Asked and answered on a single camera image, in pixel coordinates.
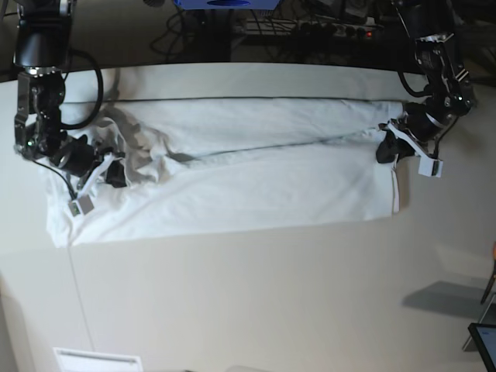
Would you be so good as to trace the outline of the white paper sheet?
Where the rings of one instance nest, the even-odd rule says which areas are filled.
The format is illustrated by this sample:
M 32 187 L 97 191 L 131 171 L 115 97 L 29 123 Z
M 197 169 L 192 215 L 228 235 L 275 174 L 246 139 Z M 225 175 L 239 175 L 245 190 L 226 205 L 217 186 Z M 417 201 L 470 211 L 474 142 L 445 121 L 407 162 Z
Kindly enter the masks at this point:
M 144 371 L 139 356 L 54 348 L 61 371 Z

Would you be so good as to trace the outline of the tablet with grey stand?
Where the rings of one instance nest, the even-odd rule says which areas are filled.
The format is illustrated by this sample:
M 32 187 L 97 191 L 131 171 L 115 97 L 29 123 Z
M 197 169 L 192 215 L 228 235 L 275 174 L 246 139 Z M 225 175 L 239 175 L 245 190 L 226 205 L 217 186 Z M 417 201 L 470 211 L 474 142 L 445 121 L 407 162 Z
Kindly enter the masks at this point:
M 495 293 L 484 303 L 481 317 L 468 326 L 469 337 L 462 346 L 465 353 L 477 352 L 486 371 L 495 372 Z

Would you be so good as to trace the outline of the white T-shirt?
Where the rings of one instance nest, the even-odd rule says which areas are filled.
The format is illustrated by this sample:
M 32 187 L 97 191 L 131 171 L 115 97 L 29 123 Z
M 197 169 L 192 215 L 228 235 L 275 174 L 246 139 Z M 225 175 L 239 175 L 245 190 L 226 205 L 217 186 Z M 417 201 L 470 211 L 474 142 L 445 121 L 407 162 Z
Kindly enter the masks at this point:
M 398 183 L 376 161 L 378 126 L 402 111 L 317 98 L 107 104 L 86 133 L 126 155 L 126 186 L 96 182 L 94 208 L 74 216 L 62 182 L 43 171 L 46 230 L 69 248 L 388 217 Z

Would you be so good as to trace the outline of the black power strip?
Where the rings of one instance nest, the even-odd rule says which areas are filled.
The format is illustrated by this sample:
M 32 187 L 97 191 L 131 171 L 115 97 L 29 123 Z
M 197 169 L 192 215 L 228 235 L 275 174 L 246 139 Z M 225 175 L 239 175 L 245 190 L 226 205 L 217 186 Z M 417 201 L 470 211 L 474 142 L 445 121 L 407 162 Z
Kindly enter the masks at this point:
M 307 34 L 332 37 L 345 40 L 372 40 L 384 28 L 376 25 L 352 25 L 334 22 L 302 22 L 300 30 Z

